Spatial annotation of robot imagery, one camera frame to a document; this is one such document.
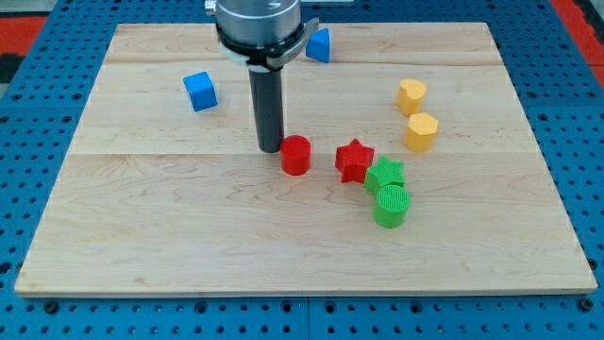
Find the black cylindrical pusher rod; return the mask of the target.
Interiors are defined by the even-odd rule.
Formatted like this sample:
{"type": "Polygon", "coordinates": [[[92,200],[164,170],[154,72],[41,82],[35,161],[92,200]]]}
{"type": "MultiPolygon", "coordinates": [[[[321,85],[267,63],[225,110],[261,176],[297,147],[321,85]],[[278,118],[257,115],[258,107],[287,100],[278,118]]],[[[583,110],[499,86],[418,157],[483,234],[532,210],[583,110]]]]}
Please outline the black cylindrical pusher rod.
{"type": "Polygon", "coordinates": [[[249,71],[249,80],[259,148],[276,153],[284,135],[281,73],[249,71]]]}

